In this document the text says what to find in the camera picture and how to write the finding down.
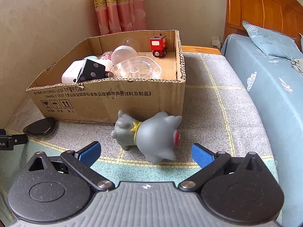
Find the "blue bed sheet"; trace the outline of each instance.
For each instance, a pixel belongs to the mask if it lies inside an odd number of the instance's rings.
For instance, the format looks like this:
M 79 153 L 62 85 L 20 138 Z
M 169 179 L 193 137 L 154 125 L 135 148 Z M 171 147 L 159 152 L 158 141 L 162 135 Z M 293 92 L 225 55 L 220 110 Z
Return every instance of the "blue bed sheet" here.
M 221 53 L 252 98 L 277 162 L 284 191 L 282 225 L 303 222 L 303 76 L 286 60 L 271 60 L 249 37 L 229 35 Z

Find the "red toy train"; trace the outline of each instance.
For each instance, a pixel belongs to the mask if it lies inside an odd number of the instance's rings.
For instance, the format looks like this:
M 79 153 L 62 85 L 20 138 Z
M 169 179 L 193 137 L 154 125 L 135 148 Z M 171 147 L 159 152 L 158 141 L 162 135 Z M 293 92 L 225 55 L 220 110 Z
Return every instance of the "red toy train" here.
M 155 57 L 164 57 L 167 54 L 168 48 L 165 40 L 165 36 L 161 34 L 154 36 L 150 40 L 152 55 Z

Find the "gray toy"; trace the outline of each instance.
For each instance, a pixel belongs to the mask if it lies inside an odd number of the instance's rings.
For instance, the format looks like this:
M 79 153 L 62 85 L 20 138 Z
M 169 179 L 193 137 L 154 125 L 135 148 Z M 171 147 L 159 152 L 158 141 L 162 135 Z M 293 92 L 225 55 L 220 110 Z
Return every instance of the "gray toy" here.
M 111 137 L 124 150 L 136 145 L 152 164 L 158 164 L 163 159 L 176 160 L 174 148 L 179 144 L 180 133 L 177 128 L 181 121 L 182 116 L 169 116 L 166 112 L 160 112 L 139 122 L 120 110 Z

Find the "gray ribbed surface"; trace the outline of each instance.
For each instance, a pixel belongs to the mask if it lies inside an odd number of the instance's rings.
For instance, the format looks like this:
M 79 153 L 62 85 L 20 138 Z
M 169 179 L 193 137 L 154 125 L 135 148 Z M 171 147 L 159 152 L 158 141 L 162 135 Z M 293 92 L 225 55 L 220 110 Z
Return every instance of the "gray ribbed surface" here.
M 122 182 L 110 192 L 100 192 L 81 214 L 51 225 L 19 221 L 11 227 L 232 227 L 215 218 L 194 193 L 176 189 L 172 183 Z M 269 222 L 260 227 L 278 227 Z

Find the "blue textured pad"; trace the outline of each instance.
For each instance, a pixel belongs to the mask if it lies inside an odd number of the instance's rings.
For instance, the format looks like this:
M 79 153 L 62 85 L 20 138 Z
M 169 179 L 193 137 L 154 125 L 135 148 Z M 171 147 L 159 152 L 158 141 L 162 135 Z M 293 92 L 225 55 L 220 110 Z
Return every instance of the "blue textured pad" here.
M 214 157 L 196 145 L 191 147 L 191 156 L 193 160 L 201 167 L 204 168 L 214 161 Z
M 84 151 L 79 156 L 79 161 L 81 161 L 83 164 L 87 165 L 88 167 L 91 167 L 93 163 L 97 161 L 97 159 L 101 155 L 101 145 L 99 142 L 97 142 L 94 146 L 90 147 L 88 150 Z

